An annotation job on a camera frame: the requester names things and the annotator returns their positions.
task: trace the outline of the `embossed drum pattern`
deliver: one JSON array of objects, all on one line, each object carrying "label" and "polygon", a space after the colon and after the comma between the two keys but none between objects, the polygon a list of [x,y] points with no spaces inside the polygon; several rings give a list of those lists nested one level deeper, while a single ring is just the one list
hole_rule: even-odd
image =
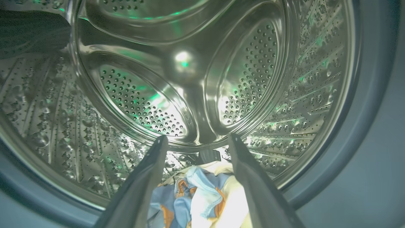
[{"label": "embossed drum pattern", "polygon": [[68,46],[0,60],[0,136],[54,186],[103,208],[159,135],[164,178],[240,134],[280,188],[322,152],[352,89],[344,0],[38,0]]}]

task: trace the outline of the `clothing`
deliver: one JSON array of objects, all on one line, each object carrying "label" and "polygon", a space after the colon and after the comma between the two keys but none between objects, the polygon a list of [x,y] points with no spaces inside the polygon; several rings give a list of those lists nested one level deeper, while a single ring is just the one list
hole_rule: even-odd
[{"label": "clothing", "polygon": [[243,186],[232,164],[191,166],[152,193],[148,228],[251,228]]}]

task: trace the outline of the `orange trim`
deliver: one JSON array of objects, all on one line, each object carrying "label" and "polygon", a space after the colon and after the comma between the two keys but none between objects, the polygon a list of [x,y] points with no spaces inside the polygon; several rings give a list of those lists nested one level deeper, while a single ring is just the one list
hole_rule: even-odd
[{"label": "orange trim", "polygon": [[190,188],[190,195],[193,195],[197,191],[197,187]]},{"label": "orange trim", "polygon": [[221,192],[221,190],[219,190],[217,187],[215,187],[215,189],[219,192],[219,194],[222,196],[222,201],[219,203],[219,204],[217,204],[216,206],[215,206],[215,209],[214,209],[214,211],[215,211],[215,216],[218,218],[221,214],[222,214],[222,211],[224,210],[224,208],[225,208],[225,196],[224,196],[224,194]]},{"label": "orange trim", "polygon": [[162,204],[160,205],[160,208],[163,211],[163,218],[164,218],[164,228],[170,228],[170,225],[172,224],[172,221],[175,217],[174,213],[167,209],[165,206]]},{"label": "orange trim", "polygon": [[177,184],[179,186],[179,193],[184,193],[183,186],[186,188],[188,187],[187,183],[185,180],[180,180],[179,183]]}]

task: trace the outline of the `washing machine drum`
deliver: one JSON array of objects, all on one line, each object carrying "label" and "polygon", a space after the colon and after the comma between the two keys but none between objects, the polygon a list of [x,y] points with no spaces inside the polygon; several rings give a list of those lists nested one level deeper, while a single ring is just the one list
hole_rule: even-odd
[{"label": "washing machine drum", "polygon": [[346,1],[16,1],[0,17],[0,137],[107,206],[160,135],[163,180],[237,133],[283,188],[335,130],[357,62]]}]

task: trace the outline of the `blue fabric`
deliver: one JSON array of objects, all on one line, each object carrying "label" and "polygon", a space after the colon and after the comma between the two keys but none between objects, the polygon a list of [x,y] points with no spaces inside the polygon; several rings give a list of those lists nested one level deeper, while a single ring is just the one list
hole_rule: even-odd
[{"label": "blue fabric", "polygon": [[[184,179],[178,179],[174,185],[160,186],[153,190],[148,210],[148,227],[164,227],[163,212],[160,205],[174,213],[170,228],[186,228],[191,220],[192,206],[194,214],[208,219],[215,217],[215,206],[222,201],[221,194],[215,189],[222,189],[229,175],[215,176],[200,167],[192,166]],[[185,181],[187,187],[182,186],[184,196],[176,198],[179,193],[179,182]],[[197,187],[191,196],[190,189]]]}]

